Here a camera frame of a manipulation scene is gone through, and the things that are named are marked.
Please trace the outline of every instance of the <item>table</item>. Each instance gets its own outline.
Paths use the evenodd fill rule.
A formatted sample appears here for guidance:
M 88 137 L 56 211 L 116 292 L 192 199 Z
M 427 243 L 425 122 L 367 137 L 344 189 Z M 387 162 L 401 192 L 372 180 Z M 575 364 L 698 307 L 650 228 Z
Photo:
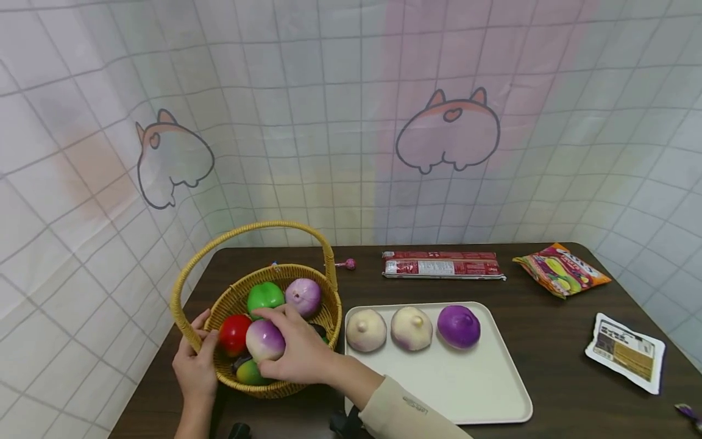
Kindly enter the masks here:
M 606 272 L 585 247 L 565 244 L 576 256 Z M 391 303 L 478 301 L 490 308 L 524 385 L 534 402 L 525 424 L 466 426 L 475 439 L 699 438 L 673 409 L 685 402 L 702 410 L 702 375 L 617 282 L 562 301 L 511 261 L 548 244 L 336 247 L 335 259 L 355 258 L 356 271 L 339 268 L 344 313 L 354 306 Z M 382 250 L 495 251 L 508 280 L 398 280 L 380 275 Z M 239 277 L 267 264 L 301 263 L 324 272 L 322 251 L 308 248 L 223 249 L 214 255 L 185 306 L 188 318 L 211 306 Z M 585 356 L 595 314 L 602 312 L 635 331 L 665 342 L 660 395 L 649 395 Z M 172 438 L 182 398 L 171 361 L 180 332 L 172 328 L 137 387 L 111 438 Z M 343 346 L 342 338 L 337 350 Z M 281 400 L 256 400 L 220 386 L 212 435 L 226 438 L 245 422 L 257 439 L 331 439 L 330 416 L 343 398 L 326 386 L 310 386 Z

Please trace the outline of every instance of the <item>white fabric backdrop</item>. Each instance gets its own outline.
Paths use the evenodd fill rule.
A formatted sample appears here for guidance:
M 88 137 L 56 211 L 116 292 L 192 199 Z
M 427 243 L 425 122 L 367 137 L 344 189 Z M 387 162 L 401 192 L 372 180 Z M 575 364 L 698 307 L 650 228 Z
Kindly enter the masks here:
M 270 219 L 580 242 L 702 368 L 701 92 L 694 0 L 4 1 L 0 435 L 107 437 L 180 267 Z

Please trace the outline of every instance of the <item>person's left hand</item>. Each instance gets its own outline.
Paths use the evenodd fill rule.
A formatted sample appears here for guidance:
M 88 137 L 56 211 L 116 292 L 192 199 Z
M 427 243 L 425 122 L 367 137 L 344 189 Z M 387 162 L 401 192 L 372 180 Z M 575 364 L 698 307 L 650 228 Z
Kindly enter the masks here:
M 206 309 L 191 324 L 203 340 L 200 352 L 195 353 L 190 342 L 183 337 L 173 358 L 173 370 L 186 404 L 212 403 L 217 393 L 214 352 L 219 331 L 207 332 L 202 329 L 209 316 L 210 310 Z

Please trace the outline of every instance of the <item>plastic tray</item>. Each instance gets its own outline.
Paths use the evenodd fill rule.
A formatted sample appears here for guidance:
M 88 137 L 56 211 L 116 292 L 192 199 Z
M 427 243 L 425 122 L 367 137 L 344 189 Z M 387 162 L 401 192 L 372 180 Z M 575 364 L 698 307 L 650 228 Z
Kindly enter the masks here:
M 447 305 L 463 305 L 480 321 L 481 336 L 469 350 L 456 350 L 444 343 L 436 330 L 441 310 Z M 379 374 L 386 374 L 408 392 L 458 425 L 513 424 L 526 422 L 534 412 L 531 398 L 512 361 L 490 310 L 478 302 L 408 303 L 405 305 L 357 306 L 351 315 L 374 309 L 388 325 L 395 311 L 414 306 L 424 311 L 434 325 L 431 346 L 418 352 L 398 348 L 390 338 L 371 353 L 357 352 L 345 343 L 346 355 L 358 358 Z M 352 404 L 345 400 L 348 413 Z

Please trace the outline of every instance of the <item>wicker basket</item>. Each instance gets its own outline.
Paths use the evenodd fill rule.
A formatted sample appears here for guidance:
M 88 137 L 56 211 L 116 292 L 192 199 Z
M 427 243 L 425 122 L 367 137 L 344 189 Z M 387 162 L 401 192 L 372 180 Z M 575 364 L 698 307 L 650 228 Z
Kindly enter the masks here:
M 325 274 L 321 274 L 314 268 L 294 263 L 284 263 L 275 267 L 269 266 L 254 271 L 242 277 L 224 291 L 222 296 L 212 307 L 210 318 L 205 322 L 205 329 L 218 329 L 230 315 L 247 313 L 246 298 L 249 295 L 249 290 L 251 290 L 254 285 L 270 281 L 277 284 L 285 291 L 285 288 L 287 288 L 292 281 L 299 277 L 306 277 L 314 280 L 322 288 L 322 307 L 312 319 L 312 322 L 322 325 L 326 329 L 329 347 L 332 349 L 336 347 L 339 331 L 341 330 L 341 299 L 339 298 L 336 284 L 336 267 L 334 266 L 334 254 L 331 250 L 331 246 L 321 233 L 309 226 L 292 221 L 266 221 L 236 228 L 210 241 L 205 248 L 190 259 L 190 262 L 188 262 L 185 268 L 183 268 L 183 271 L 180 272 L 180 276 L 173 287 L 173 294 L 171 295 L 171 312 L 173 313 L 173 318 L 175 319 L 175 324 L 178 326 L 178 329 L 180 329 L 196 352 L 200 351 L 202 342 L 185 317 L 183 306 L 180 302 L 180 293 L 183 290 L 183 285 L 187 276 L 190 274 L 195 264 L 219 244 L 244 232 L 268 227 L 296 228 L 304 230 L 317 238 L 319 243 L 322 244 L 322 251 L 324 252 Z M 215 369 L 217 378 L 227 386 L 256 398 L 283 398 L 305 388 L 305 385 L 293 384 L 287 381 L 276 381 L 267 386 L 249 386 L 241 384 L 232 373 L 231 364 L 231 359 L 225 357 L 219 350 L 216 351 Z

